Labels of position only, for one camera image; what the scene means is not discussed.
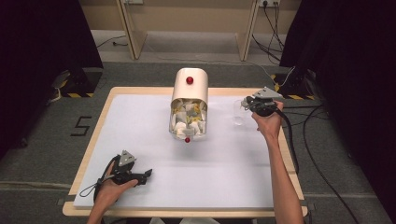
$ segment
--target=dark gray carpet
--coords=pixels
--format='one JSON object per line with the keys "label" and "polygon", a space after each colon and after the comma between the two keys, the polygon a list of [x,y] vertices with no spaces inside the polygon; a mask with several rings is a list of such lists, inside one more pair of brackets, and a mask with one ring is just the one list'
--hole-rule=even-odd
{"label": "dark gray carpet", "polygon": [[[255,65],[105,63],[104,73],[92,98],[62,98],[49,105],[28,136],[28,146],[10,150],[0,161],[0,181],[63,184],[47,187],[0,186],[0,223],[84,223],[84,217],[66,217],[58,200],[67,195],[73,183],[93,129],[111,88],[116,86],[172,87],[177,71],[183,67],[206,70],[210,87],[272,87],[271,79]],[[270,74],[285,72],[266,67]],[[283,100],[285,106],[320,105],[320,100]],[[292,134],[299,179],[311,207],[313,223],[353,223],[353,219],[318,174],[304,145],[301,123],[312,108],[285,108],[293,124]],[[359,166],[348,157],[347,148],[324,107],[306,123],[306,140],[321,172],[345,201],[360,223],[391,223]],[[90,126],[85,136],[75,125]],[[271,218],[259,223],[274,223]]]}

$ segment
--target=white container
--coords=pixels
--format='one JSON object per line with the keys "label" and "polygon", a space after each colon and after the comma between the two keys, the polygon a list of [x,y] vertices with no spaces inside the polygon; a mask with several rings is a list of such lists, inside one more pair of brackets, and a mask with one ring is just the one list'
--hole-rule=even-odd
{"label": "white container", "polygon": [[200,68],[182,68],[177,72],[172,95],[169,132],[189,143],[206,134],[207,73]]}

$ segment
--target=red button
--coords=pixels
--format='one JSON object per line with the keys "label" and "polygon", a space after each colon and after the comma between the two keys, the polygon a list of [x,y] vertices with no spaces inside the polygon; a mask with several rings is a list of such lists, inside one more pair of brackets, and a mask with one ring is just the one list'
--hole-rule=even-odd
{"label": "red button", "polygon": [[194,82],[194,78],[192,78],[192,77],[187,77],[187,78],[186,78],[186,82],[187,82],[187,84],[191,85],[192,82]]}

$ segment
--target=controller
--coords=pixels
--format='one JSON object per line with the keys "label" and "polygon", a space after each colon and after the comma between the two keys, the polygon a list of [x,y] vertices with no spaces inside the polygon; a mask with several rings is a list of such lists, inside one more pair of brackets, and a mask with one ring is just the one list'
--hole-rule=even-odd
{"label": "controller", "polygon": [[111,170],[111,179],[114,183],[121,185],[130,180],[136,179],[137,185],[145,185],[148,178],[151,176],[152,169],[147,170],[143,174],[133,174],[131,172],[132,167],[134,167],[134,162],[136,159],[128,151],[123,150],[121,155],[117,155],[114,160],[114,165]]}
{"label": "controller", "polygon": [[262,117],[268,117],[272,115],[277,110],[277,104],[274,98],[282,97],[281,94],[276,91],[272,91],[266,87],[264,89],[257,91],[252,96],[247,96],[241,103],[246,110],[251,112],[256,112]]}

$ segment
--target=human arm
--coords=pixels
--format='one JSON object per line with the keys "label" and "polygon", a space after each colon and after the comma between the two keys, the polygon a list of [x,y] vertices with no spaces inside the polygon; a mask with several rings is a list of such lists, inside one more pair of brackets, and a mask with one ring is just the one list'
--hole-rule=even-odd
{"label": "human arm", "polygon": [[[110,174],[111,169],[112,165],[108,168],[106,176]],[[137,180],[131,180],[122,185],[117,185],[111,179],[106,180],[96,196],[87,224],[100,224],[107,209],[125,190],[136,186],[136,184]]]}
{"label": "human arm", "polygon": [[[276,103],[278,109],[282,110],[283,103]],[[268,117],[261,117],[253,113],[251,117],[256,120],[258,131],[262,133],[268,146],[276,223],[304,223],[300,200],[291,183],[280,152],[278,137],[282,118],[277,113]]]}

